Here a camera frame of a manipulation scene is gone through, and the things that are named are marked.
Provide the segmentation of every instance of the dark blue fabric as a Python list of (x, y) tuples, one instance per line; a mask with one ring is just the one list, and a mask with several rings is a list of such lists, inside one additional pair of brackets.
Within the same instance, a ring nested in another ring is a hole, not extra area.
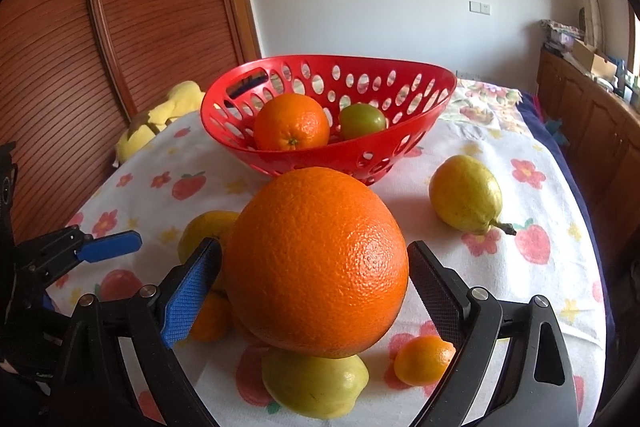
[(596, 261), (598, 262), (598, 270), (600, 271), (600, 280), (602, 281), (602, 295), (604, 296), (604, 310), (607, 316), (607, 345), (613, 342), (616, 333), (616, 324), (613, 320), (613, 314), (611, 313), (611, 305), (609, 302), (609, 292), (607, 291), (607, 286), (604, 282), (604, 277), (602, 275), (602, 262), (600, 261), (600, 253), (598, 252), (598, 245), (596, 244), (595, 237), (593, 235), (593, 228), (591, 227), (591, 219), (589, 218), (589, 213), (587, 211), (587, 205), (584, 203), (584, 199), (582, 194), (580, 194), (580, 190), (578, 190), (578, 185), (575, 184), (574, 177), (569, 170), (569, 165), (567, 165), (564, 156), (558, 144), (553, 139), (553, 137), (549, 134), (549, 131), (546, 130), (545, 125), (540, 121), (540, 117), (538, 116), (538, 111), (536, 109), (536, 105), (533, 101), (533, 95), (529, 93), (522, 94), (522, 102), (517, 105), (517, 108), (522, 115), (522, 119), (529, 127), (531, 134), (533, 137), (538, 140), (542, 145), (544, 145), (549, 152), (556, 159), (556, 163), (562, 174), (566, 179), (571, 192), (574, 195), (576, 203), (578, 203), (578, 208), (580, 208), (580, 213), (584, 218), (584, 222), (587, 225), (587, 230), (589, 231), (589, 237), (591, 238), (591, 243), (593, 244), (593, 250), (596, 253)]

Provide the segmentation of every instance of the yellow plush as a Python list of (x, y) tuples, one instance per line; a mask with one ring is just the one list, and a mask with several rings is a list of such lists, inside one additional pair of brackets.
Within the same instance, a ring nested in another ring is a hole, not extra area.
[(116, 145), (116, 163), (122, 165), (173, 121), (200, 110), (203, 98), (200, 86), (191, 80), (172, 87), (166, 102), (136, 115), (131, 121), (129, 129), (120, 136)]

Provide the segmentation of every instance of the red plastic fruit basket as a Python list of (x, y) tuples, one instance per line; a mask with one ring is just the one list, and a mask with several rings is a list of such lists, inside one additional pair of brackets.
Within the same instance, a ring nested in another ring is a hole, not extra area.
[[(450, 71), (419, 62), (329, 55), (287, 55), (244, 64), (217, 79), (200, 116), (207, 132), (247, 165), (270, 176), (329, 167), (367, 185), (382, 178), (431, 129), (456, 87)], [(274, 96), (298, 92), (324, 108), (329, 145), (300, 151), (255, 148), (255, 115)], [(370, 103), (388, 129), (339, 141), (338, 114), (351, 103)]]

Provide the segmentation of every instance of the wooden slat panel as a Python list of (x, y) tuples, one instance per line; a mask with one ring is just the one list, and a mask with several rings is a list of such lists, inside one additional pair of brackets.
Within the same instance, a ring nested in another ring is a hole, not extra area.
[(107, 178), (126, 128), (86, 0), (2, 0), (0, 139), (17, 140), (18, 241), (62, 227)]

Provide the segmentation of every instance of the metal screw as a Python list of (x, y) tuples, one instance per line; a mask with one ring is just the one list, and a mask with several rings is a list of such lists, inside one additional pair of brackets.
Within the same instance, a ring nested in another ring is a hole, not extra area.
[(480, 286), (471, 290), (471, 295), (479, 301), (486, 301), (489, 298), (489, 292)]
[(78, 299), (78, 304), (81, 306), (89, 306), (94, 302), (94, 295), (92, 293), (85, 293), (81, 298)]
[(145, 286), (142, 286), (138, 293), (141, 297), (148, 299), (149, 297), (153, 297), (156, 294), (156, 290), (157, 288), (155, 286), (153, 286), (152, 284), (147, 284)]
[(541, 308), (547, 308), (549, 306), (549, 301), (542, 295), (536, 295), (535, 297), (533, 297), (533, 302), (535, 302)]

